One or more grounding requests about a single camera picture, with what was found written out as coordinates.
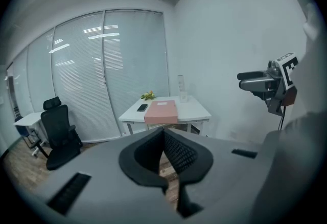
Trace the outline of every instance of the small plant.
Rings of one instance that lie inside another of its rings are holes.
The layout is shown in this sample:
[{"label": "small plant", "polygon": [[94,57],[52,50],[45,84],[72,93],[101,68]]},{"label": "small plant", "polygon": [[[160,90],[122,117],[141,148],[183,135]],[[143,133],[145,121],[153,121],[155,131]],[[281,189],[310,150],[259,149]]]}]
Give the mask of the small plant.
[{"label": "small plant", "polygon": [[154,95],[153,91],[150,91],[149,93],[146,92],[141,96],[141,99],[144,99],[145,101],[148,99],[154,99],[154,98],[155,98],[155,95]]}]

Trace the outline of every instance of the window blinds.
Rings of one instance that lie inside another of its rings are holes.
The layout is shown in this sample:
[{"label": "window blinds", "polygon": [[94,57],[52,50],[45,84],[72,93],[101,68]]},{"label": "window blinds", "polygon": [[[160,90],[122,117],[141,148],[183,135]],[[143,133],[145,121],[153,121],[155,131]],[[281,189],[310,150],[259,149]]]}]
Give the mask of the window blinds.
[{"label": "window blinds", "polygon": [[27,48],[14,59],[13,78],[20,115],[25,117],[34,112],[27,82]]},{"label": "window blinds", "polygon": [[120,136],[103,78],[102,19],[91,14],[56,27],[51,50],[55,93],[90,142]]},{"label": "window blinds", "polygon": [[[169,96],[161,13],[108,11],[103,33],[107,88],[117,119],[145,92],[152,90],[158,97]],[[118,124],[125,132],[122,123]],[[134,132],[144,130],[142,125],[132,127]]]},{"label": "window blinds", "polygon": [[35,112],[44,111],[44,101],[55,97],[51,75],[51,55],[49,54],[52,40],[53,29],[38,37],[28,48],[28,84]]}]

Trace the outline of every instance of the white table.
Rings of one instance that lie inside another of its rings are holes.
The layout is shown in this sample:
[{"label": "white table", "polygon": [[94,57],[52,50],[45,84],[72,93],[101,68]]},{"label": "white table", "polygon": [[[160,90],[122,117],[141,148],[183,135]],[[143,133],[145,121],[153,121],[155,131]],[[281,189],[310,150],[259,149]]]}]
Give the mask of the white table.
[{"label": "white table", "polygon": [[[203,123],[209,121],[211,118],[210,113],[192,96],[189,96],[189,101],[182,103],[179,100],[179,96],[174,97],[158,97],[155,101],[174,100],[177,109],[177,124],[187,124],[188,132],[191,132],[192,123],[199,123],[199,130],[203,129]],[[144,128],[147,130],[149,126],[144,121],[144,115],[146,114],[150,104],[154,100],[139,99],[132,105],[124,114],[119,117],[119,120],[123,123],[124,129],[127,135],[133,134],[131,124],[144,124]],[[148,107],[144,112],[137,112],[137,109],[142,105],[147,104]]]},{"label": "white table", "polygon": [[[31,128],[35,127],[35,124],[39,123],[41,121],[41,114],[43,112],[36,112],[36,113],[30,113],[27,116],[23,117],[22,119],[16,121],[14,123],[14,126],[25,126],[28,133],[30,134],[30,136],[32,136],[32,130]],[[43,131],[43,134],[45,136],[45,130],[43,129],[43,125],[42,123],[40,123],[40,128]],[[44,145],[44,143],[46,142],[46,139],[44,137],[41,146]],[[39,149],[36,148],[35,151],[32,153],[32,155],[36,155],[39,152]]]}]

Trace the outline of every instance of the pink box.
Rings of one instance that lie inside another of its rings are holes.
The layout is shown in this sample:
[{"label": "pink box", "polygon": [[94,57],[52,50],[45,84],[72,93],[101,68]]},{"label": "pink box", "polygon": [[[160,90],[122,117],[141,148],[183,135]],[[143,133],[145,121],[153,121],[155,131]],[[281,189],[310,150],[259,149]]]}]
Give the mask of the pink box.
[{"label": "pink box", "polygon": [[177,123],[177,109],[174,100],[153,101],[144,115],[147,124]]}]

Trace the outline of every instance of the office chair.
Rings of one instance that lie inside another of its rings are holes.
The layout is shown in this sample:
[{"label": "office chair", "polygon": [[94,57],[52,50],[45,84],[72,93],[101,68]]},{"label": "office chair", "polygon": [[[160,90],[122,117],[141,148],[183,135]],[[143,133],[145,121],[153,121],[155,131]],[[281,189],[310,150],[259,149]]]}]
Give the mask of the office chair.
[{"label": "office chair", "polygon": [[[22,119],[22,116],[18,116],[16,119],[15,119],[15,122],[17,122],[18,120],[21,120]],[[35,133],[35,135],[32,135],[32,137],[36,137],[37,140],[32,142],[29,138],[30,134],[29,132],[27,131],[26,127],[25,126],[15,126],[18,133],[20,134],[20,136],[22,137],[22,139],[24,140],[24,142],[26,143],[26,145],[28,146],[29,149],[34,149],[35,147],[38,147],[39,150],[42,152],[42,154],[47,158],[48,157],[48,154],[44,151],[44,149],[41,147],[41,142],[42,140],[39,138],[38,134],[36,133],[35,130],[32,130],[32,132]],[[29,140],[29,142],[31,143],[31,145],[29,146],[26,142],[26,139]]]},{"label": "office chair", "polygon": [[59,168],[81,153],[82,142],[75,131],[75,126],[69,124],[67,105],[46,110],[41,114],[41,121],[52,148],[46,162],[48,170]]},{"label": "office chair", "polygon": [[[44,109],[44,110],[50,110],[50,109],[52,109],[52,108],[54,108],[54,107],[59,107],[60,105],[61,105],[61,101],[60,101],[59,97],[55,97],[55,98],[48,99],[48,100],[44,101],[44,103],[43,103],[43,109]],[[78,134],[77,134],[77,132],[76,132],[76,130],[75,130],[75,126],[74,126],[74,125],[71,126],[71,129],[70,129],[70,130],[71,130],[71,131],[73,132],[73,134],[75,134],[75,135],[77,136],[77,138],[79,139]]]}]

